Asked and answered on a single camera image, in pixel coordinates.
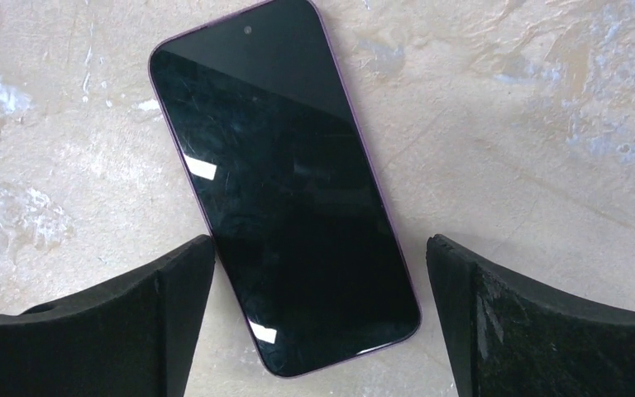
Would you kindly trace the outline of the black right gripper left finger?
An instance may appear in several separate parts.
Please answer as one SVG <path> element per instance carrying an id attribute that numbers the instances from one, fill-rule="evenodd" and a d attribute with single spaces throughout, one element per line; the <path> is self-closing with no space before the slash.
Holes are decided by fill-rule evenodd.
<path id="1" fill-rule="evenodd" d="M 0 314 L 0 396 L 184 395 L 214 262 L 201 235 L 78 293 Z"/>

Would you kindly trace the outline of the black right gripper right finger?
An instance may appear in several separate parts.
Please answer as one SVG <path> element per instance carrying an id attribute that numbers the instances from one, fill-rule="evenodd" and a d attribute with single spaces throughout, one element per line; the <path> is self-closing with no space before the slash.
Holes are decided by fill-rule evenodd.
<path id="1" fill-rule="evenodd" d="M 461 396 L 635 396 L 635 312 L 568 294 L 437 234 L 427 271 Z"/>

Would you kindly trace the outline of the purple smartphone with black screen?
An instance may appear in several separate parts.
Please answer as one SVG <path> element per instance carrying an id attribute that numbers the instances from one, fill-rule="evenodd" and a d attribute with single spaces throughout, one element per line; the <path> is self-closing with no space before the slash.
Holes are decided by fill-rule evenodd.
<path id="1" fill-rule="evenodd" d="M 322 18 L 264 1 L 160 43 L 151 84 L 273 375 L 411 337 L 421 312 Z"/>

